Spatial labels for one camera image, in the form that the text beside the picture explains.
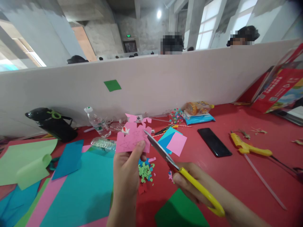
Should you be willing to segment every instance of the yellow glue gun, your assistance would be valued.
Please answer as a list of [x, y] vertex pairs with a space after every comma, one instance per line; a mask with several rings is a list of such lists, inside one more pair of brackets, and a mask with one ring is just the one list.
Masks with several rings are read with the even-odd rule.
[[263, 156], [272, 156], [272, 152], [270, 150], [262, 150], [259, 148], [255, 148], [253, 146], [248, 145], [247, 143], [243, 142], [240, 137], [231, 132], [231, 138], [233, 139], [234, 144], [239, 148], [239, 152], [242, 154], [249, 154], [249, 152], [253, 152], [256, 154], [260, 154]]

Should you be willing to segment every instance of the black phone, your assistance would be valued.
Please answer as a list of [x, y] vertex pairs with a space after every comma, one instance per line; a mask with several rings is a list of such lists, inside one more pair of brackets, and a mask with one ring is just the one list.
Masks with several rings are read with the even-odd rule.
[[224, 143], [222, 143], [222, 141], [213, 133], [210, 128], [198, 129], [198, 133], [216, 157], [232, 155]]

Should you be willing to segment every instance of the green paper square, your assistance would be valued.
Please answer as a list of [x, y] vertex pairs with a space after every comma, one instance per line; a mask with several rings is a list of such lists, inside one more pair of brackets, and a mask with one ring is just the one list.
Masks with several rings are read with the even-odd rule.
[[157, 227], [209, 227], [199, 208], [178, 189], [155, 215]]
[[104, 81], [104, 83], [110, 92], [122, 89], [117, 80]]

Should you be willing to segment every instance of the yellow scissors handle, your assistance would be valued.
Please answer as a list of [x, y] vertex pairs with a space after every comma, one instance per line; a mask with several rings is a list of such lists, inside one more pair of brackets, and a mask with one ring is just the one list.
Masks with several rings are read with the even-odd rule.
[[209, 193], [209, 191], [204, 188], [195, 178], [193, 178], [183, 167], [179, 171], [190, 183], [192, 183], [193, 186], [195, 186], [196, 189], [198, 189], [202, 195], [204, 195], [212, 205], [214, 205], [215, 208], [210, 209], [215, 215], [219, 217], [225, 217], [225, 211], [223, 210], [223, 207], [221, 204], [216, 200], [216, 198]]

